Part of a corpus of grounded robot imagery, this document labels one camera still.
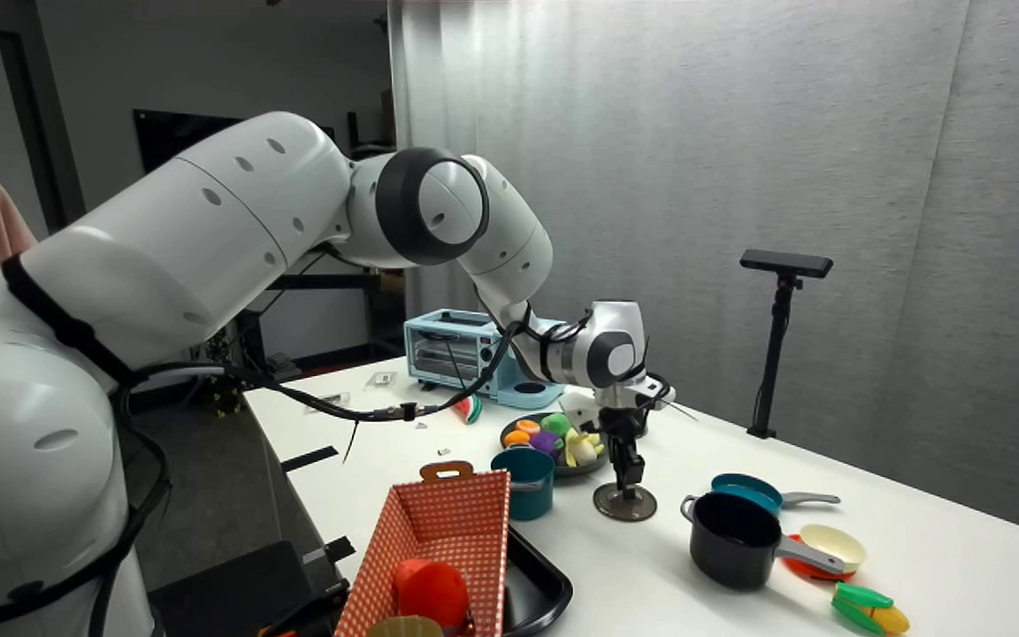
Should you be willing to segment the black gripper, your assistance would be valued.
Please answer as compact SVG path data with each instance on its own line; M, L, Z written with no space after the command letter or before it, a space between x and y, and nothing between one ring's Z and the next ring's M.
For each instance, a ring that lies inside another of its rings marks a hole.
M601 406L597 411L597 433L605 440L612 481L622 486L622 466L629 486L645 481L645 455L638 455L638 440L647 433L647 411L645 406Z

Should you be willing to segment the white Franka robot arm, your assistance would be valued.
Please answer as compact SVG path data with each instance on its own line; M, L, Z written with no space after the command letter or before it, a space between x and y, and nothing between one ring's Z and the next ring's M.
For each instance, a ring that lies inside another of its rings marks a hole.
M616 411L654 388L638 304L576 324L531 306L550 242L489 158L349 158L296 113L240 121L0 264L0 637L154 637L125 394L313 245L377 270L454 263L531 375Z

